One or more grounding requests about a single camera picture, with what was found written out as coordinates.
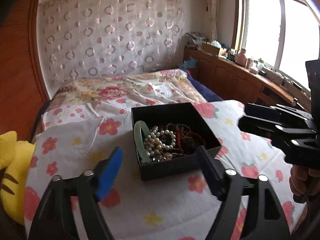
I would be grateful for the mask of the person's right hand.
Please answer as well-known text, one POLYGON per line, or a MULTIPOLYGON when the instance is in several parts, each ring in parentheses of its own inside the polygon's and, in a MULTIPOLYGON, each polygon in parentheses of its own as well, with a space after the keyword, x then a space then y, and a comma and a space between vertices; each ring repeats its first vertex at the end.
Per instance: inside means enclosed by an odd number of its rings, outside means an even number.
MULTIPOLYGON (((292 165, 290 170, 289 185, 293 193, 293 200, 296 203, 304 203, 302 198, 309 188, 307 184, 308 178, 319 178, 319 170, 314 170, 304 166, 292 165)), ((308 202, 315 202, 319 200, 319 180, 314 185, 308 195, 308 202)))

